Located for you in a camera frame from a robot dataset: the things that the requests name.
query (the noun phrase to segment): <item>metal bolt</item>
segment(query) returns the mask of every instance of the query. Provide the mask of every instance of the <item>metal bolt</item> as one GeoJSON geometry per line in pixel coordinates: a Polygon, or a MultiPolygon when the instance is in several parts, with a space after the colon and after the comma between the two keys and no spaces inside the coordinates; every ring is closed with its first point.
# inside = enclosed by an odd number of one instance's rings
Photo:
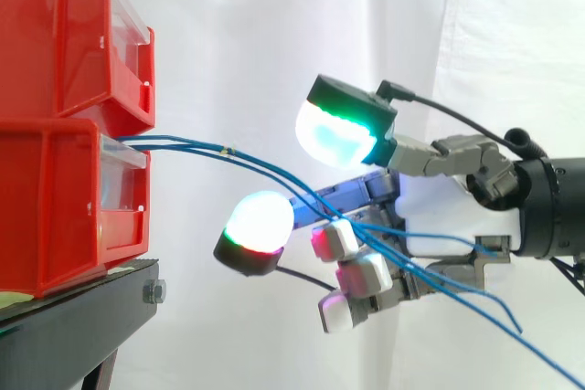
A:
{"type": "Polygon", "coordinates": [[[144,303],[160,304],[165,301],[166,282],[162,279],[148,280],[143,288],[144,303]]]}

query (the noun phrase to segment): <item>red plastic bin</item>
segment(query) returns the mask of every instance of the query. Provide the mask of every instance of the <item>red plastic bin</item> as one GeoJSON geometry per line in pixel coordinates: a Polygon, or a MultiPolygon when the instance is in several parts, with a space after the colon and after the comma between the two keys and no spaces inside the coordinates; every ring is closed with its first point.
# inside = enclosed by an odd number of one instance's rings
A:
{"type": "Polygon", "coordinates": [[[0,0],[0,118],[154,127],[154,33],[126,0],[0,0]]]}
{"type": "Polygon", "coordinates": [[[42,297],[148,249],[150,157],[92,121],[0,121],[0,290],[42,297]]]}

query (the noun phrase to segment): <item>robotic hand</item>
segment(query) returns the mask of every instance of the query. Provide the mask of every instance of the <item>robotic hand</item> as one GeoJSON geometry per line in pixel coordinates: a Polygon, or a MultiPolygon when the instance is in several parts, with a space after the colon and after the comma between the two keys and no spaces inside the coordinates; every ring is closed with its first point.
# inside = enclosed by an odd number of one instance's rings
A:
{"type": "MultiPolygon", "coordinates": [[[[377,233],[377,237],[409,257],[432,259],[428,269],[478,289],[484,288],[485,264],[509,263],[511,253],[552,259],[555,265],[565,265],[556,257],[574,257],[571,271],[582,279],[585,159],[548,159],[526,132],[513,129],[502,140],[439,104],[432,106],[491,136],[458,135],[431,145],[417,142],[394,134],[396,112],[389,107],[393,99],[430,105],[387,81],[377,93],[366,94],[332,79],[317,79],[309,101],[339,117],[351,113],[367,118],[368,125],[374,126],[370,133],[374,132],[376,144],[360,158],[382,167],[318,191],[322,198],[356,222],[416,232],[407,237],[377,233]],[[508,160],[498,143],[524,160],[508,160]],[[487,248],[489,255],[447,237],[441,239],[453,233],[487,248]],[[428,239],[428,234],[435,239],[428,239]]],[[[331,143],[332,134],[325,137],[331,143]]],[[[325,157],[323,151],[313,155],[325,157]]],[[[306,199],[327,213],[310,195],[306,199]]],[[[294,228],[322,219],[300,200],[294,198],[291,203],[294,228]]],[[[312,243],[318,258],[338,266],[339,289],[319,302],[326,332],[351,329],[373,312],[435,292],[376,251],[359,245],[347,219],[314,228],[312,243]]]]}

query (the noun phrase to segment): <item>yellow surface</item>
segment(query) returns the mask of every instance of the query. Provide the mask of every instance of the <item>yellow surface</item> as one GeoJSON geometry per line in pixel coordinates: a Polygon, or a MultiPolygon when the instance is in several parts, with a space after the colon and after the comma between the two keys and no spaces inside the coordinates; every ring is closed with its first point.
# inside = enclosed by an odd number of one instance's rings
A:
{"type": "Polygon", "coordinates": [[[23,294],[22,292],[0,292],[0,310],[6,306],[33,299],[34,297],[30,294],[23,294]]]}

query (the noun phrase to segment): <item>gray joint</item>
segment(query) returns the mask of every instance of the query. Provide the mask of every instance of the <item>gray joint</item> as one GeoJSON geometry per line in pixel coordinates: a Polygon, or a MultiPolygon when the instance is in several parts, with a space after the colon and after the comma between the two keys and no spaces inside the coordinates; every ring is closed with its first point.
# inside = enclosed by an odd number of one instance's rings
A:
{"type": "Polygon", "coordinates": [[[432,146],[399,135],[395,140],[396,151],[388,166],[400,173],[413,177],[472,174],[492,200],[517,188],[514,165],[485,136],[457,135],[435,141],[432,146]]]}

